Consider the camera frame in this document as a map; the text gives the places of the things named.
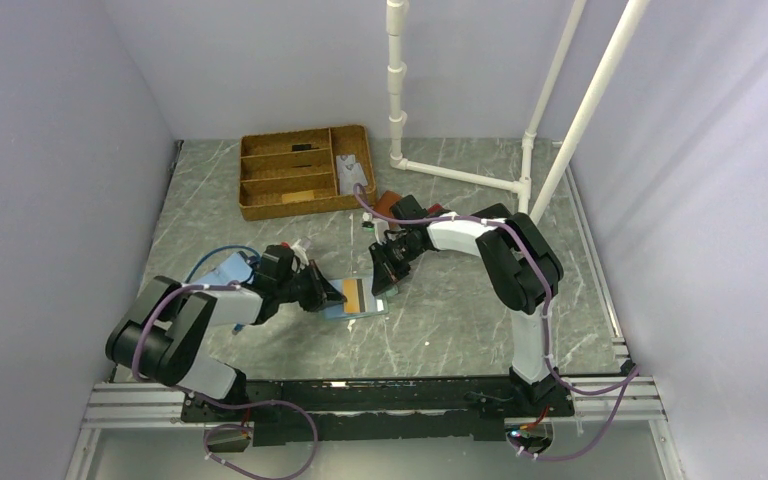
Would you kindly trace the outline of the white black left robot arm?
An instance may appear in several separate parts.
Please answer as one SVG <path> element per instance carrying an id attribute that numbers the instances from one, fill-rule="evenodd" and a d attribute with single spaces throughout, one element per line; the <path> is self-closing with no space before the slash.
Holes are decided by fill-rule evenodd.
<path id="1" fill-rule="evenodd" d="M 208 397 L 218 417 L 232 420 L 246 409 L 247 378 L 206 352 L 208 329 L 258 326 L 283 304 L 319 312 L 346 298 L 297 247 L 269 245 L 258 255 L 241 251 L 227 261 L 243 265 L 243 274 L 214 282 L 154 277 L 110 333 L 105 355 L 137 381 Z"/>

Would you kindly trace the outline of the green card holder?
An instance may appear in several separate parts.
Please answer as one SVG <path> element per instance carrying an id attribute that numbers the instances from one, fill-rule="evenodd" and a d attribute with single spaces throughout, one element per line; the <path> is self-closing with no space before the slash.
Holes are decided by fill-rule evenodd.
<path id="1" fill-rule="evenodd" d="M 372 275 L 330 280 L 330 284 L 345 297 L 341 304 L 327 307 L 322 315 L 329 321 L 349 321 L 389 313 L 389 296 L 372 293 Z"/>

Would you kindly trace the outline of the orange credit card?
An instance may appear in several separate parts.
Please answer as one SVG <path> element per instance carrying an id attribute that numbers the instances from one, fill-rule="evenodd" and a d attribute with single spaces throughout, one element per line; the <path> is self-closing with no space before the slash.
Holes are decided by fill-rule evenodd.
<path id="1" fill-rule="evenodd" d="M 366 295 L 362 278 L 347 278 L 342 282 L 344 312 L 346 314 L 360 314 L 366 312 Z"/>

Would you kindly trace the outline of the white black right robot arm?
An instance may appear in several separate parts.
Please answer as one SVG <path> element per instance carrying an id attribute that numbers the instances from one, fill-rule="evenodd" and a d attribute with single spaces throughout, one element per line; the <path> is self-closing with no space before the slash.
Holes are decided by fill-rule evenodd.
<path id="1" fill-rule="evenodd" d="M 547 323 L 564 269 L 536 224 L 528 214 L 512 213 L 501 203 L 460 215 L 443 208 L 427 210 L 408 195 L 390 211 L 396 227 L 380 234 L 369 248 L 373 293 L 391 290 L 410 274 L 412 261 L 426 252 L 480 258 L 495 295 L 511 313 L 512 404 L 524 415 L 538 413 L 552 395 L 563 391 L 549 358 Z"/>

